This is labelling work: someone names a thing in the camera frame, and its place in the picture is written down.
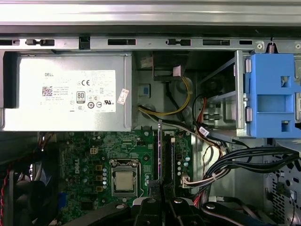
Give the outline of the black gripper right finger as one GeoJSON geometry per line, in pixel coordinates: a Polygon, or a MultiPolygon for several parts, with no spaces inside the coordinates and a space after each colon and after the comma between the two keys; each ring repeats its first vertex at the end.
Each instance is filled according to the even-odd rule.
{"type": "Polygon", "coordinates": [[[267,223],[230,209],[217,202],[207,202],[197,209],[176,197],[172,184],[164,185],[167,226],[266,226],[267,223]]]}

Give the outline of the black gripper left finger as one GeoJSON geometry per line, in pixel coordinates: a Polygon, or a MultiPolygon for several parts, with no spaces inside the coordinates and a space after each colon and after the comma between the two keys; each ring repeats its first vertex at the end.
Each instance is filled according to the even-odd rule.
{"type": "Polygon", "coordinates": [[[114,201],[81,216],[68,226],[160,226],[162,225],[162,190],[159,180],[151,180],[149,196],[129,205],[114,201]]]}

